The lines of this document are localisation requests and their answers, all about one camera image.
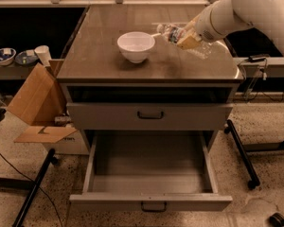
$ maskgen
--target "robotic arm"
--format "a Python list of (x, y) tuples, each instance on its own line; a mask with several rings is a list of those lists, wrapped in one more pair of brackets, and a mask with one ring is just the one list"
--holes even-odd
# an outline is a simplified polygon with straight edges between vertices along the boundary
[(192, 27), (209, 43), (255, 27), (284, 56), (284, 0), (220, 0), (204, 9), (185, 29)]

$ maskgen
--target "transparent bottle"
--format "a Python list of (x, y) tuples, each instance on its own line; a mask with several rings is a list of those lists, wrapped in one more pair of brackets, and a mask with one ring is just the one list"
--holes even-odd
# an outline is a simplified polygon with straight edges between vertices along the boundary
[[(157, 32), (160, 33), (167, 42), (170, 42), (177, 46), (178, 42), (187, 34), (187, 31), (183, 27), (177, 26), (175, 24), (158, 25)], [(194, 38), (196, 38), (196, 40), (198, 41), (198, 46), (195, 46), (193, 48), (186, 48), (184, 50), (200, 59), (204, 60), (208, 58), (211, 54), (212, 44), (202, 41), (202, 39), (198, 35), (196, 35), (195, 32)]]

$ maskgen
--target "speckled floor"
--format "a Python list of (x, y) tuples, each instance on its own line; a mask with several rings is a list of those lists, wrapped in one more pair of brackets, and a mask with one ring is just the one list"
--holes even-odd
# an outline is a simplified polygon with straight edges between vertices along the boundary
[[(284, 103), (239, 103), (231, 114), (241, 141), (277, 142), (284, 139)], [(21, 172), (35, 178), (46, 151), (39, 144), (14, 144), (27, 125), (6, 113), (0, 123), (0, 152)], [(251, 161), (261, 181), (249, 190), (248, 173), (230, 134), (218, 133), (210, 151), (219, 191), (233, 202), (223, 212), (92, 212), (69, 203), (69, 195), (80, 192), (87, 156), (57, 155), (59, 164), (50, 165), (42, 189), (54, 201), (63, 227), (69, 226), (271, 226), (268, 217), (284, 216), (284, 151), (253, 153)], [(22, 177), (0, 157), (0, 177)], [(25, 200), (26, 191), (0, 190), (0, 227), (11, 226)], [(61, 226), (48, 197), (39, 191), (23, 223), (25, 227)]]

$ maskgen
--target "paper cup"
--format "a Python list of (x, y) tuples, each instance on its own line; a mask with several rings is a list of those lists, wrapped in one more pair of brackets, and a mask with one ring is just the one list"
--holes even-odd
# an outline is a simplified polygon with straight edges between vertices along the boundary
[(44, 66), (49, 66), (49, 61), (51, 60), (49, 48), (46, 45), (41, 45), (35, 48), (35, 53), (37, 54), (38, 58), (40, 59), (41, 63)]

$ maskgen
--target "small bowl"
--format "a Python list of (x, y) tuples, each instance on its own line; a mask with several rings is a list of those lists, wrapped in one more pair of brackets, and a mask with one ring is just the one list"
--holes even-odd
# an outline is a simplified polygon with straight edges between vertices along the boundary
[(12, 64), (16, 55), (16, 50), (12, 48), (0, 49), (0, 65), (6, 66)]
[(117, 39), (117, 45), (122, 55), (132, 63), (141, 63), (154, 47), (154, 38), (144, 32), (129, 32)]
[(34, 66), (38, 62), (38, 56), (33, 49), (25, 50), (19, 53), (16, 58), (15, 62), (17, 65), (29, 67)]

